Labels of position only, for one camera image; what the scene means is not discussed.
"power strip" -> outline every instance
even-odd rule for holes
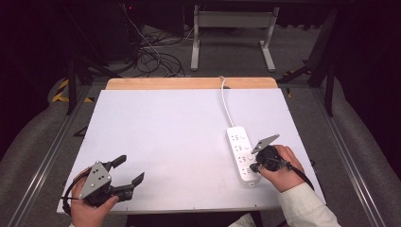
[[[253,172],[250,168],[250,165],[256,162],[256,158],[252,154],[253,148],[245,129],[240,126],[227,129],[227,139],[238,179],[249,187],[255,186],[260,180],[260,174]]]

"person's hand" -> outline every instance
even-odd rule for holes
[[[79,192],[85,184],[86,178],[80,179],[72,189],[73,198],[78,198]],[[94,208],[83,200],[71,200],[71,217],[75,227],[100,227],[103,219],[118,202],[118,197],[113,196],[101,206]]]
[[[282,145],[274,145],[274,147],[283,159],[291,162],[293,166],[304,172],[301,163],[289,147],[284,147]],[[282,167],[279,170],[272,172],[265,169],[263,166],[259,166],[258,170],[260,174],[268,179],[279,192],[285,192],[305,182],[295,173],[295,171],[289,170],[287,167]]]

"metal stand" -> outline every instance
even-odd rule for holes
[[[70,60],[68,66],[68,90],[69,90],[69,103],[68,103],[68,111],[67,115],[74,111],[74,108],[77,106],[77,80],[76,77],[79,78],[82,85],[91,85],[92,84],[92,76],[89,73],[88,67],[93,67],[97,71],[101,72],[105,76],[109,78],[121,78],[114,72],[106,69],[103,66],[100,66],[93,61],[90,61],[82,56],[75,56],[72,60]]]
[[[336,20],[337,9],[332,9],[328,14],[326,20],[323,23],[321,32],[319,33],[318,39],[313,45],[313,49],[309,55],[308,60],[305,62],[305,66],[296,70],[293,73],[288,73],[287,76],[282,79],[276,80],[277,83],[287,83],[293,79],[298,78],[302,74],[306,74],[308,71],[312,72],[312,76],[307,82],[310,87],[321,86],[325,77],[327,77],[327,86],[325,94],[325,108],[330,116],[333,116],[332,97],[334,89],[334,69],[332,58],[327,53],[327,44],[333,29],[334,22]]]
[[[195,6],[191,70],[198,70],[201,44],[199,39],[200,27],[267,27],[268,32],[265,40],[260,41],[260,47],[262,48],[269,71],[275,72],[274,63],[269,52],[269,43],[277,20],[278,11],[279,8],[274,8],[273,12],[199,11],[199,6]]]

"white tabletop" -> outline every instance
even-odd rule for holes
[[[324,200],[304,145],[280,89],[224,90],[237,126],[252,146],[276,133],[273,144],[292,148]],[[112,185],[131,183],[145,172],[131,201],[115,214],[265,210],[279,207],[277,190],[265,179],[242,185],[226,140],[230,127],[219,89],[102,91],[67,184],[96,160],[127,155],[110,174]],[[61,203],[58,210],[62,213]]]

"white sleeve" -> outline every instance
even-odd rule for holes
[[[337,218],[307,183],[278,195],[287,224],[296,226],[339,226]]]

